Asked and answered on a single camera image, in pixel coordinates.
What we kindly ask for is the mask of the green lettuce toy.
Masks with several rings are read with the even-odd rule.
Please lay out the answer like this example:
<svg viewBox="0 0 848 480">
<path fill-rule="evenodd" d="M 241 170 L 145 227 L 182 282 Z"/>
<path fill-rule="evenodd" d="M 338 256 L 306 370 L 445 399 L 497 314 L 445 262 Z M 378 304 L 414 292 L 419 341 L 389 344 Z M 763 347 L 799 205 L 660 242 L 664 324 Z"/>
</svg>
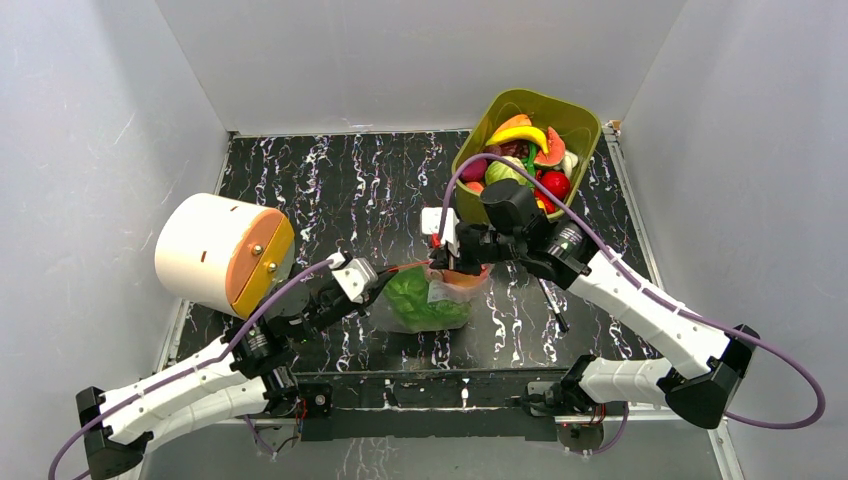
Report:
<svg viewBox="0 0 848 480">
<path fill-rule="evenodd" d="M 470 320 L 471 304 L 457 294 L 424 266 L 402 269 L 381 295 L 390 311 L 384 328 L 404 334 L 462 328 Z"/>
</svg>

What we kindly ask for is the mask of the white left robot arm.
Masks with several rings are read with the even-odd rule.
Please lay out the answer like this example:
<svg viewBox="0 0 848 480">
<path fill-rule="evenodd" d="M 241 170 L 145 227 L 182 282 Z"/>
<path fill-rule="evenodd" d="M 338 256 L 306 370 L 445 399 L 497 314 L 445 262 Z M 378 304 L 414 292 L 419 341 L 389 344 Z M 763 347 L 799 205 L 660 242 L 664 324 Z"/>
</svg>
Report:
<svg viewBox="0 0 848 480">
<path fill-rule="evenodd" d="M 290 414 L 301 398 L 289 375 L 293 342 L 365 313 L 398 272 L 327 259 L 273 289 L 242 326 L 193 356 L 123 388 L 80 391 L 76 436 L 87 476 L 119 477 L 154 447 L 221 420 Z"/>
</svg>

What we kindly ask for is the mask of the orange pumpkin toy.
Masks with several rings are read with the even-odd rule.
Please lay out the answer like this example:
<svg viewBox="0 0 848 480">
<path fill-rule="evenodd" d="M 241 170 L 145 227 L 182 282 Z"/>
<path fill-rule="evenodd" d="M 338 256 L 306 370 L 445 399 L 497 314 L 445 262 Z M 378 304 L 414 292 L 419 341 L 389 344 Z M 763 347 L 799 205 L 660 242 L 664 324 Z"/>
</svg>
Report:
<svg viewBox="0 0 848 480">
<path fill-rule="evenodd" d="M 443 270 L 442 278 L 444 283 L 455 287 L 467 289 L 477 288 L 488 279 L 490 271 L 490 265 L 483 265 L 481 267 L 481 272 L 478 275 L 460 273 L 453 270 Z"/>
</svg>

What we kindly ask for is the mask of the clear zip top bag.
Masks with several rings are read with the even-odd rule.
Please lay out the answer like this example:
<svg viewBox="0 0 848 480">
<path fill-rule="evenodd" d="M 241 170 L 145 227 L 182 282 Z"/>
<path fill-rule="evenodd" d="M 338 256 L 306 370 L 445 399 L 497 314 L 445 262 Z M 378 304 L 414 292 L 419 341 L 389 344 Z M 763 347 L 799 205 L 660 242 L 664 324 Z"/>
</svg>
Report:
<svg viewBox="0 0 848 480">
<path fill-rule="evenodd" d="M 390 333 L 417 334 L 464 327 L 473 306 L 489 283 L 490 265 L 478 275 L 406 266 L 387 282 L 369 318 L 374 328 Z"/>
</svg>

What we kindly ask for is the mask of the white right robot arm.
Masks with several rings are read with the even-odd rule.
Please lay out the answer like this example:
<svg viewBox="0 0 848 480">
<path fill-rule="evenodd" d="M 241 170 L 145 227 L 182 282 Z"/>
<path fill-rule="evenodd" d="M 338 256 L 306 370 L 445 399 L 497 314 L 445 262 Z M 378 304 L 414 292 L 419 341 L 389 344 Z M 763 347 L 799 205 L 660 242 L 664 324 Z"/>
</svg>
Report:
<svg viewBox="0 0 848 480">
<path fill-rule="evenodd" d="M 529 409 L 587 414 L 609 402 L 633 402 L 667 407 L 703 429 L 718 427 L 746 375 L 754 331 L 739 326 L 727 333 L 691 320 L 689 310 L 616 252 L 604 252 L 588 227 L 549 220 L 514 179 L 485 188 L 481 200 L 487 224 L 463 222 L 450 207 L 423 213 L 423 231 L 438 238 L 434 267 L 478 274 L 485 265 L 515 261 L 606 311 L 660 354 L 649 360 L 582 355 L 557 385 L 524 397 Z"/>
</svg>

